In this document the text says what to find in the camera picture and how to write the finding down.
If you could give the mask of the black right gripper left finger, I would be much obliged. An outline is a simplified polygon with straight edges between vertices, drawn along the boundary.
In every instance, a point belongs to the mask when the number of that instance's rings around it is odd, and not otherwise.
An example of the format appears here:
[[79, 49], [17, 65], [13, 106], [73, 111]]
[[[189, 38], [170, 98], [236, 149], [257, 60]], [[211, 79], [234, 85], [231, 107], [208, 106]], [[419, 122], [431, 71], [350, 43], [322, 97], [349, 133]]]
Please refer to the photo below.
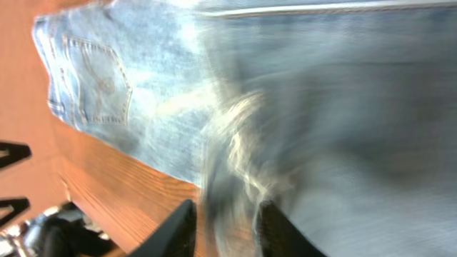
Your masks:
[[194, 257], [196, 204], [187, 199], [129, 257]]

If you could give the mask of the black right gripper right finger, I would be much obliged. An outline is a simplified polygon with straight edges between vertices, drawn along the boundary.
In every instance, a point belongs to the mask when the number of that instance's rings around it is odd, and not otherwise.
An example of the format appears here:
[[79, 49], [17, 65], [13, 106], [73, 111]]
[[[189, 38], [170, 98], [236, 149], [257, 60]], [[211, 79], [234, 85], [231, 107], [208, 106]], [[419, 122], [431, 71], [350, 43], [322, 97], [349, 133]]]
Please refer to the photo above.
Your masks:
[[264, 257], [326, 257], [273, 202], [261, 205], [257, 233]]

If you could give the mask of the light blue denim jeans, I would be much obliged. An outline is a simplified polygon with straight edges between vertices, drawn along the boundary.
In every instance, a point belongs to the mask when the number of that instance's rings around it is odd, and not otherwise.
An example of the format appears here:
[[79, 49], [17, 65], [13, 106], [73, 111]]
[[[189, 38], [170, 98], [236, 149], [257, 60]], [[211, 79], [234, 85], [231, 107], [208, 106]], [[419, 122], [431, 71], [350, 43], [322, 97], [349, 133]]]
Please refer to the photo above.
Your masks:
[[35, 20], [53, 115], [327, 256], [456, 254], [454, 1], [112, 1]]

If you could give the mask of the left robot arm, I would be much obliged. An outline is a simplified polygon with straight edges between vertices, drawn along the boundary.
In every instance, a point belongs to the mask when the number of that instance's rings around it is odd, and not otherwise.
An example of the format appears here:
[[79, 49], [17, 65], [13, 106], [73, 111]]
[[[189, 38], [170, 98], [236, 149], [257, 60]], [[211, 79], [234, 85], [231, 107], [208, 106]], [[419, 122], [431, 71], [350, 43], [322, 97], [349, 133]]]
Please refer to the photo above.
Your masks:
[[105, 256], [114, 248], [112, 240], [72, 203], [1, 232], [2, 256]]

